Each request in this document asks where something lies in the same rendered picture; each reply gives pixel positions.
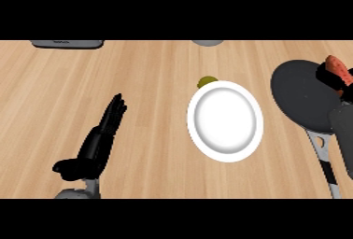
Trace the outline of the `dark grey frying pan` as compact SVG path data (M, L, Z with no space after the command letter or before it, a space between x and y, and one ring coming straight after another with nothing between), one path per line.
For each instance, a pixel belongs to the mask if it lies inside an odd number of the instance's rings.
M331 124L328 112L340 105L340 95L316 79L319 65L306 60L282 63L273 71L270 90L284 115L303 127L318 155L334 199L341 199L340 187L328 156Z

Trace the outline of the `grey round object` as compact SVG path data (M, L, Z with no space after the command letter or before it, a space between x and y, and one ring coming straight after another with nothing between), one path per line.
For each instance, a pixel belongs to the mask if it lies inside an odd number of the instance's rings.
M192 42L202 47L213 47L222 44L223 40L192 40Z

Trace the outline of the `red-orange sweet potato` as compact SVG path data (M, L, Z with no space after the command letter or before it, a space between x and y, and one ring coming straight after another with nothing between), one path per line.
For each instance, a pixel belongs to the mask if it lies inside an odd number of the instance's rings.
M346 84L353 82L353 75L350 74L343 61L334 55L329 55L325 58L325 69L343 78Z

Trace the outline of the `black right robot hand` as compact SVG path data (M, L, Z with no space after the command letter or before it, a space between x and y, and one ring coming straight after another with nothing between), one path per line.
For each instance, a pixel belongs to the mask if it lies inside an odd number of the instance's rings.
M325 69L325 63L318 67L316 79L337 91L341 101L353 105L353 82L346 84L343 78Z

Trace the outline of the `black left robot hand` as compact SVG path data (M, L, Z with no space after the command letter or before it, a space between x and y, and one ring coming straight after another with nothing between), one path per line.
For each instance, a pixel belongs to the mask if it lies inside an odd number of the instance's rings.
M77 157L59 161L52 167L64 180L99 179L111 156L114 136L126 110L127 106L118 94L108 104L99 124L87 134Z

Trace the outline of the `flat dark grey appliance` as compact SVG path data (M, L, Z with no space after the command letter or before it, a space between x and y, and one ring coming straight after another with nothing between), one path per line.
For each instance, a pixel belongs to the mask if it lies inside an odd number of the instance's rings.
M98 49L102 40L33 40L31 44L44 49Z

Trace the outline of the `white round plate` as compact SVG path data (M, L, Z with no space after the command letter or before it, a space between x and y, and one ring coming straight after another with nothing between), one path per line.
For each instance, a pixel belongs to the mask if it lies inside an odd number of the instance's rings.
M219 162L242 161L263 136L263 115L251 92L232 81L205 84L189 102L186 125L207 157Z

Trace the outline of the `olive green round vegetable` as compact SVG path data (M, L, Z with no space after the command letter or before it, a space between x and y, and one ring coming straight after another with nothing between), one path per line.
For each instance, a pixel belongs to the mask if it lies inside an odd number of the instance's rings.
M211 76L205 76L198 81L198 88L202 88L208 83L216 82L219 79Z

